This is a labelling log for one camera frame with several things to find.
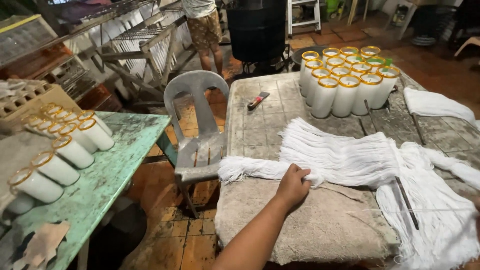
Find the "gray plastic chair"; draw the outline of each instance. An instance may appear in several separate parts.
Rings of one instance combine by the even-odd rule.
[[[165,107],[173,117],[173,130],[179,142],[175,181],[196,218],[198,213],[188,194],[187,185],[217,179],[222,152],[224,154],[227,152],[225,133],[218,129],[205,97],[205,91],[211,86],[220,88],[228,100],[229,88],[225,80],[214,72],[203,70],[190,71],[175,77],[169,82],[163,94]],[[198,137],[183,136],[173,105],[173,99],[181,92],[192,95],[197,114]]]

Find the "tiled table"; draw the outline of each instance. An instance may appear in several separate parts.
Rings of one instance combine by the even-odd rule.
[[[226,121],[226,125],[228,125],[228,155],[277,160],[281,138],[276,133],[282,130],[291,119],[299,116],[322,131],[335,135],[363,137],[364,133],[359,118],[368,134],[375,132],[368,116],[350,115],[340,119],[330,115],[326,119],[313,118],[309,112],[310,107],[305,105],[304,98],[300,95],[298,78],[299,73],[296,72],[243,79],[232,84]],[[405,75],[405,79],[407,85],[423,89],[410,77]],[[406,141],[420,143],[417,130],[403,99],[403,88],[399,82],[397,85],[399,91],[392,94],[389,99],[390,112],[387,113],[386,110],[373,112],[375,124],[379,131],[384,132],[387,137],[393,138],[398,147]],[[247,103],[260,91],[270,92],[270,96],[255,111],[248,111]],[[480,168],[480,151],[477,151],[480,145],[480,135],[469,123],[451,117],[419,117],[419,123],[426,137],[426,147],[442,150],[449,156],[467,159],[472,162],[474,167]],[[460,195],[466,197],[478,195],[477,191],[459,182],[450,173],[442,172],[439,169],[436,171]],[[215,218],[217,234],[222,245],[226,245],[264,207],[275,193],[277,186],[278,182],[276,181],[249,177],[243,182],[222,185]],[[395,254],[400,242],[395,231],[381,214],[372,213],[371,216],[365,217],[362,222],[355,225],[363,229],[365,229],[363,226],[368,226],[374,230],[376,236],[373,238],[357,235],[351,228],[351,224],[342,224],[341,222],[337,222],[337,227],[345,231],[344,235],[332,236],[323,230],[305,233],[305,230],[309,228],[304,226],[314,223],[321,228],[322,224],[336,223],[336,221],[340,221],[338,215],[346,211],[378,209],[374,193],[368,189],[355,191],[356,196],[362,198],[362,202],[355,204],[349,198],[330,194],[332,189],[336,189],[338,193],[349,192],[353,189],[337,185],[331,186],[334,187],[311,190],[309,196],[327,197],[326,195],[329,195],[330,198],[335,198],[330,199],[331,201],[322,201],[322,203],[331,205],[337,212],[323,213],[324,216],[305,217],[305,214],[302,213],[322,210],[307,198],[297,211],[287,217],[271,260],[281,264],[288,262],[284,258],[319,262],[356,261],[366,257],[382,258]],[[255,189],[262,189],[264,193],[253,195],[252,190]],[[342,250],[342,254],[335,254],[335,252],[322,254],[319,251],[318,255],[304,258],[301,250],[297,252],[296,250],[290,251],[288,248],[282,249],[292,243],[302,243],[306,238],[312,238],[312,236],[314,238],[311,241],[318,241],[317,246],[320,246],[321,250],[333,247],[336,250]],[[281,250],[283,252],[287,250],[286,254],[279,254]]]
[[[34,207],[26,214],[19,216],[8,232],[15,234],[13,238],[16,241],[12,246],[15,248],[25,235],[38,229],[43,223],[68,221],[70,229],[66,235],[67,240],[60,243],[56,259],[47,269],[66,269],[79,251],[79,257],[83,255],[83,258],[79,258],[79,264],[82,261],[86,263],[85,255],[88,254],[90,234],[155,143],[164,153],[169,153],[171,163],[176,162],[176,152],[172,151],[173,147],[164,133],[165,128],[170,124],[171,116],[116,112],[96,112],[96,114],[113,131],[112,137],[115,141],[113,148],[94,153],[95,162],[90,167],[79,170],[80,179],[71,186],[65,187],[65,192],[60,199],[51,204]],[[40,146],[43,149],[48,148],[51,143],[43,137],[30,136],[28,141],[38,140],[46,144]],[[11,238],[5,236],[0,241],[1,251],[5,250],[8,239]]]

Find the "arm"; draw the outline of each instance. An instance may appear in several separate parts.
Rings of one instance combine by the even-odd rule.
[[[291,164],[280,181],[275,196],[220,253],[213,270],[261,270],[273,247],[288,211],[308,194],[312,183],[301,182],[310,173]]]

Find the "black container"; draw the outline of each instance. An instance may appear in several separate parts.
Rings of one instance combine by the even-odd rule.
[[[243,62],[262,62],[285,51],[287,0],[234,0],[227,5],[232,54]]]

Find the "white shirt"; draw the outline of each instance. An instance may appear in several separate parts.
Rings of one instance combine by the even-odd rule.
[[[181,0],[187,18],[196,19],[216,10],[215,0]]]

